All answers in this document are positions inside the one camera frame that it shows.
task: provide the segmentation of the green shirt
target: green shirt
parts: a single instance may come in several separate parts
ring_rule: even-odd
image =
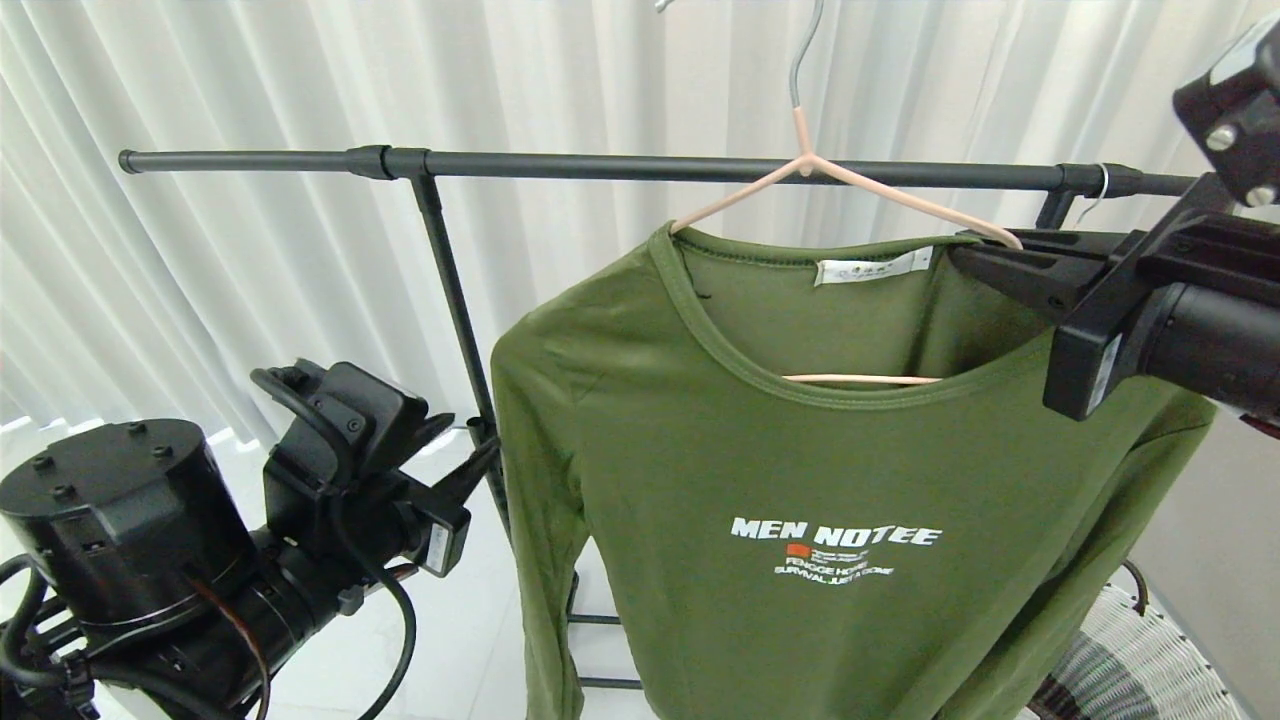
[[[659,717],[1016,715],[1212,405],[1133,378],[1084,423],[1044,409],[1052,329],[951,265],[968,240],[668,228],[493,352],[529,720],[581,712],[564,605],[589,536]],[[819,260],[929,246],[815,284]]]

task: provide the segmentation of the curtain fold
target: curtain fold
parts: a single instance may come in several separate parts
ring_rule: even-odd
[[[1206,168],[1169,96],[1261,0],[835,1],[801,68],[832,159]],[[191,418],[270,442],[256,366],[351,360],[474,410],[407,183],[125,176],[136,150],[795,154],[809,3],[0,4],[0,420]],[[481,352],[718,184],[443,178]],[[1007,225],[1039,193],[920,191]],[[1166,200],[1105,202],[1088,227]],[[1073,220],[1080,208],[1073,213]],[[701,227],[838,246],[952,232],[850,188],[778,187]]]

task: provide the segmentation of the black clothing rack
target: black clothing rack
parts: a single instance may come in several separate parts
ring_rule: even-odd
[[[453,246],[444,222],[444,208],[436,186],[439,177],[484,178],[562,178],[654,182],[753,182],[787,160],[731,158],[660,158],[636,155],[549,155],[509,152],[443,152],[421,147],[367,145],[337,151],[198,151],[137,152],[123,150],[120,167],[128,173],[247,170],[352,173],[371,179],[406,178],[413,187],[419,211],[435,255],[453,329],[471,382],[479,415],[467,421],[479,447],[498,433],[484,363],[467,311],[462,281],[458,277]],[[872,179],[897,187],[941,187],[956,190],[1030,190],[1047,193],[1036,227],[1059,229],[1076,197],[1126,197],[1132,195],[1180,196],[1194,178],[1147,174],[1117,164],[987,165],[964,163],[854,163],[842,165]],[[814,173],[782,181],[788,184],[842,184]],[[498,515],[511,533],[507,491],[500,460],[486,473]],[[567,598],[568,621],[591,625],[621,625],[612,615],[573,612],[579,575]],[[582,687],[640,689],[639,680],[621,678],[581,678]]]

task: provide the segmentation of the red wire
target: red wire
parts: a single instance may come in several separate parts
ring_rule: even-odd
[[[248,646],[248,651],[253,655],[253,660],[257,661],[259,673],[262,675],[262,700],[257,703],[257,720],[265,720],[266,710],[271,705],[271,669],[266,664],[266,655],[262,652],[262,646],[259,644],[257,638],[253,637],[253,630],[248,629],[244,620],[241,620],[239,615],[232,610],[232,606],[227,605],[223,598],[218,597],[218,594],[210,589],[209,585],[191,577],[187,578],[187,582],[191,583],[191,587],[196,588],[196,592],[200,593],[201,597],[212,603],[212,606],[223,614],[223,618],[225,618],[227,621],[236,628],[236,632],[244,639],[244,644]]]

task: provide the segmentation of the floor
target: floor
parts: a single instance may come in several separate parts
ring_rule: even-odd
[[[87,428],[51,425],[6,427],[0,432],[0,469],[5,473],[68,433]],[[244,518],[256,528],[265,521],[261,466],[266,457],[256,443],[238,445],[229,433],[211,446],[223,477]],[[461,462],[471,450],[463,432],[442,438],[411,460],[406,471],[428,483]],[[399,693],[384,711],[387,720],[516,720],[524,717],[524,659],[515,564],[494,505],[481,487],[468,503],[472,527],[462,562],[448,578],[420,573],[407,580],[419,619],[417,653]],[[0,529],[0,557],[18,552],[8,528]],[[577,564],[581,575],[577,610],[609,614],[613,602],[604,568],[589,544]],[[1132,587],[1123,571],[1115,582]],[[9,583],[0,593],[3,612],[12,614],[20,588]],[[348,720],[381,691],[396,664],[401,618],[387,593],[370,597],[352,618],[338,618],[303,646],[273,684],[273,720]],[[571,647],[582,674],[636,678],[622,629],[571,628]],[[132,715],[99,694],[106,720]],[[584,720],[655,720],[641,693],[588,689]]]

